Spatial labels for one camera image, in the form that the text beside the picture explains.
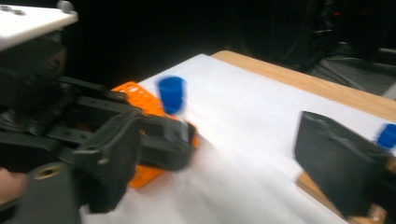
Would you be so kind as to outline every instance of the screw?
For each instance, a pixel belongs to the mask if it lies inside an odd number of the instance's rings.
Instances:
[[[101,159],[101,160],[98,161],[99,165],[106,165],[107,163],[109,163],[108,159]]]
[[[49,65],[49,70],[50,71],[56,71],[59,67],[59,61],[54,61]]]
[[[11,7],[8,7],[8,6],[0,6],[0,8],[2,11],[10,11],[11,10]]]
[[[74,10],[73,5],[68,1],[59,1],[57,7],[62,11],[62,13],[71,14]]]
[[[14,14],[17,15],[17,16],[24,16],[24,15],[26,15],[26,13],[25,13],[24,11],[18,10],[18,9],[12,10],[12,13],[14,13]]]

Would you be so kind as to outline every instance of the white table surface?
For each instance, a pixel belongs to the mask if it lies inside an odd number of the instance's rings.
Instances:
[[[198,55],[164,76],[186,79],[188,120],[201,145],[183,171],[128,189],[117,209],[85,223],[345,223],[296,185],[301,111],[335,119],[368,139],[387,120]]]

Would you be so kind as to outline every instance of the wooden table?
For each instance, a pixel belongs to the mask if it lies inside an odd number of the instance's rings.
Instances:
[[[311,77],[306,74],[295,72],[271,63],[265,63],[247,56],[237,54],[231,51],[220,51],[214,55],[214,58],[230,63],[250,72],[269,77],[273,80],[291,85],[303,91],[308,91],[316,95],[328,98],[343,105],[348,105],[396,123],[396,102],[381,96],[373,95],[368,92],[358,91],[339,84],[332,83],[317,77]],[[303,173],[297,180],[300,188],[311,194],[318,201],[332,209],[335,213],[338,211],[332,205],[318,186],[312,182],[306,173]],[[354,223],[378,223],[368,218],[354,217]]]

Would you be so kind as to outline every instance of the orange toy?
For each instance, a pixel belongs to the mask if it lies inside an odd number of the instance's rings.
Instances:
[[[113,91],[124,92],[127,95],[128,103],[141,108],[146,115],[165,115],[162,102],[135,82],[124,83],[114,88]],[[193,137],[191,144],[198,147],[198,137],[196,135]],[[131,188],[140,189],[162,173],[162,169],[137,165],[134,179],[128,185]]]

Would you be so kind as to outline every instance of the blue cup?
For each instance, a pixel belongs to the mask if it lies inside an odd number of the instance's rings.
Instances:
[[[384,149],[392,149],[396,145],[396,124],[387,124],[376,144]]]
[[[181,77],[165,77],[158,82],[163,110],[166,114],[176,114],[182,107],[184,84],[185,80]]]

